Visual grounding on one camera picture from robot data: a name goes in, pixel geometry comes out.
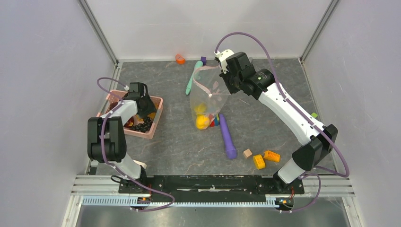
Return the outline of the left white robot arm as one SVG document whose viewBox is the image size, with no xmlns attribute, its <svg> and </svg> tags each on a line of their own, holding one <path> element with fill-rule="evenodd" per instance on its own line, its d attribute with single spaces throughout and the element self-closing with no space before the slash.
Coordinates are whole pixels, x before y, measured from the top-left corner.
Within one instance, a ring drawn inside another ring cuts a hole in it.
<svg viewBox="0 0 401 227">
<path fill-rule="evenodd" d="M 139 132 L 148 132 L 153 120 L 150 114 L 157 109 L 148 87 L 141 82 L 126 86 L 127 93 L 117 97 L 117 102 L 107 113 L 91 117 L 87 122 L 87 155 L 91 160 L 115 169 L 126 179 L 136 192 L 148 188 L 145 168 L 127 154 L 124 126 Z"/>
</svg>

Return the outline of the clear zip top bag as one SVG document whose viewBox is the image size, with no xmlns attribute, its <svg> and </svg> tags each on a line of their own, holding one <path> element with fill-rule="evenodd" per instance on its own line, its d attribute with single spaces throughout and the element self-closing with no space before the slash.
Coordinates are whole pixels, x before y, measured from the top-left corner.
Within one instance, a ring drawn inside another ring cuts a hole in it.
<svg viewBox="0 0 401 227">
<path fill-rule="evenodd" d="M 195 70 L 192 81 L 192 90 L 189 94 L 191 114 L 195 125 L 197 114 L 194 107 L 201 103 L 207 105 L 204 115 L 208 116 L 210 122 L 219 115 L 225 102 L 230 95 L 221 74 L 220 66 L 202 66 Z"/>
</svg>

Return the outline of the yellow pear toy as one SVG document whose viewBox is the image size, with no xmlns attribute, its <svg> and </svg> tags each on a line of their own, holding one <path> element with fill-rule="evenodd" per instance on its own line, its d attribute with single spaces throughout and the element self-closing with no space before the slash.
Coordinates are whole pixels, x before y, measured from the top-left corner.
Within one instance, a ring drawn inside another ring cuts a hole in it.
<svg viewBox="0 0 401 227">
<path fill-rule="evenodd" d="M 210 119 L 206 115 L 199 114 L 196 116 L 195 126 L 199 130 L 204 130 L 211 124 Z"/>
</svg>

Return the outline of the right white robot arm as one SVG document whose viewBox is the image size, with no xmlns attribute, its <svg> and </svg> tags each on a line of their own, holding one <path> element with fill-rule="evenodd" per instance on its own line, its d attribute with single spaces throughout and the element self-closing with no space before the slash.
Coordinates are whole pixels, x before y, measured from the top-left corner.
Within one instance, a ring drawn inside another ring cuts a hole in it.
<svg viewBox="0 0 401 227">
<path fill-rule="evenodd" d="M 273 176 L 274 189 L 279 193 L 287 192 L 296 178 L 312 170 L 330 154 L 338 129 L 333 124 L 325 126 L 308 114 L 268 69 L 256 71 L 244 52 L 225 50 L 217 52 L 215 59 L 222 68 L 220 77 L 231 94 L 243 91 L 270 108 L 301 144 Z"/>
</svg>

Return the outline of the orange wrinkled fruit toy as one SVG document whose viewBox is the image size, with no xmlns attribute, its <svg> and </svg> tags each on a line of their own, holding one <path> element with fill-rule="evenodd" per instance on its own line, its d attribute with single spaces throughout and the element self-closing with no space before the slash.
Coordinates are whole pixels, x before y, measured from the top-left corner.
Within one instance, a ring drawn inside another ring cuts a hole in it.
<svg viewBox="0 0 401 227">
<path fill-rule="evenodd" d="M 152 121 L 154 120 L 155 116 L 156 116 L 156 112 L 148 114 L 148 118 L 150 118 Z"/>
</svg>

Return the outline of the yellow starfruit toy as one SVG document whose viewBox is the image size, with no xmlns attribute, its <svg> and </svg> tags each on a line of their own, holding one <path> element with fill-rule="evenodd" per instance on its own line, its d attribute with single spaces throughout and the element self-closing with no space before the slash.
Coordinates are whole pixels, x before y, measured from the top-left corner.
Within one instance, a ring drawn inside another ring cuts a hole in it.
<svg viewBox="0 0 401 227">
<path fill-rule="evenodd" d="M 207 111 L 207 105 L 205 103 L 201 103 L 196 105 L 193 110 L 197 115 L 204 115 Z"/>
</svg>

